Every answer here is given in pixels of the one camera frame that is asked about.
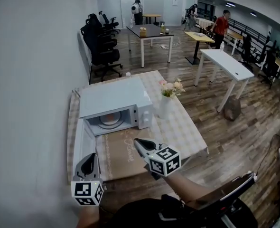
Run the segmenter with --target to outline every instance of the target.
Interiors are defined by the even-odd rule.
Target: door
[[[77,123],[77,131],[75,134],[73,176],[75,175],[75,167],[79,163],[79,161],[82,160],[85,156],[95,152],[96,139],[89,127],[89,123],[85,119],[79,119]]]

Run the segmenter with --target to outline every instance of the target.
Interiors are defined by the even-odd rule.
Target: white vase
[[[159,114],[158,114],[161,119],[168,119],[171,111],[171,105],[172,105],[172,98],[161,95]]]

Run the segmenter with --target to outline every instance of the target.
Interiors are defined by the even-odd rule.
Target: wooden floor
[[[154,40],[154,47],[149,46],[149,41],[144,42],[144,68],[141,68],[140,41],[134,35],[131,36],[131,52],[128,50],[126,30],[116,36],[116,48],[120,51],[121,72],[124,74],[158,70],[166,80],[176,77],[182,80],[186,92],[178,98],[209,149],[208,157],[198,157],[189,162],[182,170],[183,175],[201,185],[217,188],[248,170],[256,172],[273,135],[280,130],[280,81],[270,90],[266,84],[260,83],[260,78],[251,78],[240,98],[242,113],[234,122],[230,122],[224,119],[223,113],[216,111],[231,81],[230,77],[220,70],[214,83],[209,83],[214,65],[206,61],[199,85],[194,87],[198,65],[189,64],[185,56],[194,54],[196,43],[181,28],[170,30],[174,30],[174,43],[181,41],[173,47],[171,63],[167,63],[168,51],[159,48],[160,45],[168,45],[168,39]],[[207,45],[200,43],[199,48],[206,49]],[[232,47],[226,46],[225,51],[230,53]],[[235,51],[234,57],[240,59],[240,54]],[[117,74],[110,73],[104,79],[116,77]],[[100,78],[92,75],[92,83],[99,81]],[[232,94],[236,94],[240,87],[241,84],[237,83]],[[257,183],[241,196],[260,227],[269,227],[278,214],[273,200],[278,196],[277,181],[280,180],[279,146],[280,140],[275,136],[259,170]],[[111,212],[142,198],[159,198],[165,193],[175,195],[163,180],[154,181],[147,173],[110,181],[106,186],[102,207]]]

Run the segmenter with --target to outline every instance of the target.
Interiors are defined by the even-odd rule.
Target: microwave
[[[78,162],[95,152],[95,137],[131,127],[151,126],[153,104],[138,77],[83,89],[75,136],[73,173]]]

